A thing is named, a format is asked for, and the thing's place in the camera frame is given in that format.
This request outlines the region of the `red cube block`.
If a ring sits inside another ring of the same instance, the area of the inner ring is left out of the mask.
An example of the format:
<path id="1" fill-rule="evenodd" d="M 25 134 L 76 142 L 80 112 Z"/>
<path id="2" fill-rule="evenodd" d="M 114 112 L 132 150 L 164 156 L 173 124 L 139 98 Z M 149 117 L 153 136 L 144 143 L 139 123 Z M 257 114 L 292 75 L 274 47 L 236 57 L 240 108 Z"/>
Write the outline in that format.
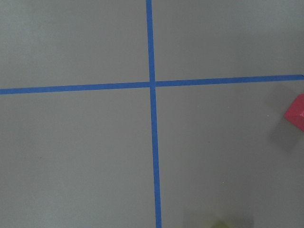
<path id="1" fill-rule="evenodd" d="M 284 118 L 300 130 L 304 130 L 304 94 L 297 96 L 284 114 Z"/>

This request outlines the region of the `yellow cube block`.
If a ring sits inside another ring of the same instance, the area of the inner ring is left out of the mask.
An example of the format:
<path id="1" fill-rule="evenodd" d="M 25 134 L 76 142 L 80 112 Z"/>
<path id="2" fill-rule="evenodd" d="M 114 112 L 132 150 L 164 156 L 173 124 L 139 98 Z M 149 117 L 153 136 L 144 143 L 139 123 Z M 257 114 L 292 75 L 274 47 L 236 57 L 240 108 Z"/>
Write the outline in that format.
<path id="1" fill-rule="evenodd" d="M 229 224 L 222 220 L 215 221 L 210 228 L 230 228 Z"/>

